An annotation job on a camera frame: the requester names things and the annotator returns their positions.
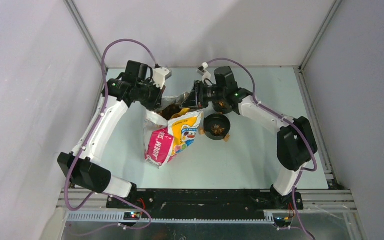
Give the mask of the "yellow plastic food scoop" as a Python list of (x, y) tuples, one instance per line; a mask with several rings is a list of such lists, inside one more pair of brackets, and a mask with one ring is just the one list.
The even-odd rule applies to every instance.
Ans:
[(190, 110), (191, 110), (190, 108), (182, 108), (178, 113), (173, 114), (170, 119), (173, 120), (173, 119), (180, 118), (186, 115)]

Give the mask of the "cat food bag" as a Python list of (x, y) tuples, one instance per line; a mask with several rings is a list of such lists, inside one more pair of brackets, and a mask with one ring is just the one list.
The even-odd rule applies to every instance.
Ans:
[(197, 134), (194, 139), (185, 140), (180, 132), (174, 132), (168, 120), (159, 115), (171, 104), (181, 105), (188, 95), (185, 92), (179, 96), (163, 97), (160, 108), (146, 111), (143, 127), (145, 162), (160, 168), (194, 143)]

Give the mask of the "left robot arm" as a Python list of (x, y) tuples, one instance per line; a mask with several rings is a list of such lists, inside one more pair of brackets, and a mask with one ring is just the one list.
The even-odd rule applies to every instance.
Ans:
[(60, 153), (58, 165), (68, 182), (92, 192), (118, 196), (125, 208), (133, 208), (138, 194), (135, 184), (112, 175), (101, 166), (106, 145), (115, 127), (130, 106), (139, 102), (147, 110), (161, 107), (166, 80), (171, 70), (161, 66), (128, 61), (124, 72), (107, 81), (101, 92), (100, 107), (80, 141), (69, 153)]

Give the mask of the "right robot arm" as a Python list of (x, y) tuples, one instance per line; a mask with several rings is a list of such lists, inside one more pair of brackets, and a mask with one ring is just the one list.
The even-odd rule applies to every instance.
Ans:
[[(310, 121), (304, 116), (294, 118), (263, 105), (254, 92), (238, 86), (229, 66), (218, 67), (213, 74), (205, 65), (197, 71), (202, 79), (194, 81), (180, 108), (202, 110), (210, 103), (220, 105), (229, 113), (251, 119), (276, 135), (276, 154), (282, 167), (272, 186), (275, 192), (270, 201), (275, 208), (284, 209), (291, 202), (290, 193), (297, 188), (302, 172), (317, 170), (318, 146)], [(211, 76), (215, 77), (214, 84), (210, 83)]]

